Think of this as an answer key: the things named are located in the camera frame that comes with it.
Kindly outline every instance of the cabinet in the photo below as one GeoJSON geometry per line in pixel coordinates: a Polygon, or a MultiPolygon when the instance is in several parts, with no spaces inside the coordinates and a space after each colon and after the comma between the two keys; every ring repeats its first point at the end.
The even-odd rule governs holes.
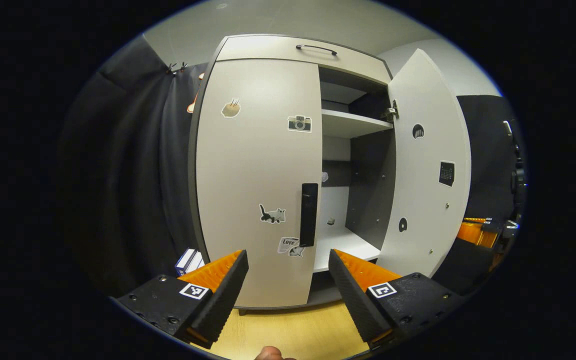
{"type": "Polygon", "coordinates": [[[381,59],[341,45],[240,35],[208,64],[188,170],[203,257],[247,250],[235,307],[291,308],[340,298],[330,249],[432,276],[464,216],[470,148],[457,98],[422,50],[391,79],[381,59]],[[330,102],[330,84],[363,95],[330,102]]]}

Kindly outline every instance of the cabinet door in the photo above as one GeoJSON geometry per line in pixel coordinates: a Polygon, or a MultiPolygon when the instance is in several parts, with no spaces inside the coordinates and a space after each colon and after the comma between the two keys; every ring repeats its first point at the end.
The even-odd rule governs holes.
{"type": "Polygon", "coordinates": [[[471,186],[471,147],[457,97],[416,50],[388,84],[397,103],[397,172],[377,264],[402,276],[434,275],[453,246],[471,186]]]}
{"type": "Polygon", "coordinates": [[[321,182],[317,65],[217,61],[199,114],[196,189],[210,259],[247,250],[249,271],[236,306],[306,304],[316,247],[300,256],[278,249],[282,238],[300,237],[302,184],[321,182]],[[309,132],[290,129],[295,116],[310,118],[309,132]]]}

